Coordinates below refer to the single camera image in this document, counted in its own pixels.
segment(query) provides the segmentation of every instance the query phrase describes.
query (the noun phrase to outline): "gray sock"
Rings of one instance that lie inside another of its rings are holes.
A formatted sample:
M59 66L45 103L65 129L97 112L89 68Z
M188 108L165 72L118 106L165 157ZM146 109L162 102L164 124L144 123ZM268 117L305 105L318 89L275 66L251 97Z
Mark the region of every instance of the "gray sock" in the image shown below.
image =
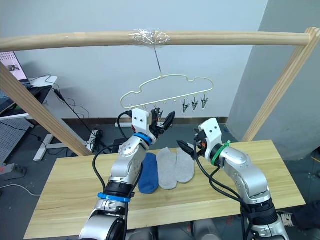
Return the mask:
M179 183L189 182L195 175L195 161L191 158L190 155L182 151L181 148L178 148L176 151L176 165L174 170L175 179Z
M159 186L166 190L174 189L177 186L175 176L177 154L166 147L157 153L156 161L158 163Z

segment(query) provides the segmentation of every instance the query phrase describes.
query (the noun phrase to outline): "computer monitor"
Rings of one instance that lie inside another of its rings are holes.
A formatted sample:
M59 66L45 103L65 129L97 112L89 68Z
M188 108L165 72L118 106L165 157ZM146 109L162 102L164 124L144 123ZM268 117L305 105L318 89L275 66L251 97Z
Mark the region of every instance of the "computer monitor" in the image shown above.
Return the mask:
M0 61L21 83L24 85L29 83L16 54L13 51L0 52Z

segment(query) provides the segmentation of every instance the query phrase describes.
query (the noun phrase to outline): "wooden table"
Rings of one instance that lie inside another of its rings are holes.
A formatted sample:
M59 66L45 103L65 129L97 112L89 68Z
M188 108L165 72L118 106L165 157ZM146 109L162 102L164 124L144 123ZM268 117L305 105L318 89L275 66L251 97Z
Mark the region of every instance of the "wooden table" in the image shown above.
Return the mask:
M272 199L277 209L304 205L294 180L271 140L232 143L244 151L264 172ZM117 154L99 156L97 169L108 180ZM92 156L60 158L33 213L25 239L79 235L93 210L97 193L102 186L92 169ZM212 172L215 167L201 159L204 168ZM235 188L232 180L219 171L218 181ZM172 190L158 188L152 194L141 194L138 188L129 205L128 228L144 228L199 219L216 218L240 213L240 205L215 192L200 169L195 167L194 178L178 183Z

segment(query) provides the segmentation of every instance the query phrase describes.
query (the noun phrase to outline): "wooden rod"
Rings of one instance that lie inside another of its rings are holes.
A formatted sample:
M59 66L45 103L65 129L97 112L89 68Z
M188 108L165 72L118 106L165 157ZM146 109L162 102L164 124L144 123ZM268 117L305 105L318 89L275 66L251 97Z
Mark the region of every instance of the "wooden rod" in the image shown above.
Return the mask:
M249 142L255 138L258 131L268 119L271 112L275 109L280 99L286 93L291 83L294 81L299 71L316 48L320 41L320 29L310 27L306 30L306 33L311 36L310 43L307 46L298 46L295 48L287 66L284 68L276 84L273 86L268 97L246 131L242 139L243 142Z
M131 34L136 31L70 32L0 38L0 51L22 51L90 46L137 45ZM164 45L293 45L306 46L308 33L236 32L236 31L166 31Z
M89 156L92 153L72 135L1 63L0 89L17 105L34 118L41 126L68 146L78 156Z

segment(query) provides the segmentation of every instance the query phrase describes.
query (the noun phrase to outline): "silver robot arm segment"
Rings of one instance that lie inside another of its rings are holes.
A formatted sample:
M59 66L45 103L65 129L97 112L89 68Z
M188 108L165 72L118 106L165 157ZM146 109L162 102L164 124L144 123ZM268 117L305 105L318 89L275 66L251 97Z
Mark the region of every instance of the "silver robot arm segment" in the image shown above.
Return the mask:
M80 240L122 240L126 234L128 207L139 181L142 162L151 144L173 123L175 112L158 124L159 108L151 113L132 110L132 127L135 134L119 147L119 155L112 165L108 183L98 194L98 200L85 223Z
M238 194L249 210L245 215L252 221L251 232L255 239L289 240L283 222L272 202L266 176L255 166L245 152L222 145L222 133L215 118L202 123L196 129L195 142L200 149L194 152L185 142L179 146L193 158L203 156L212 165L221 167L233 180Z

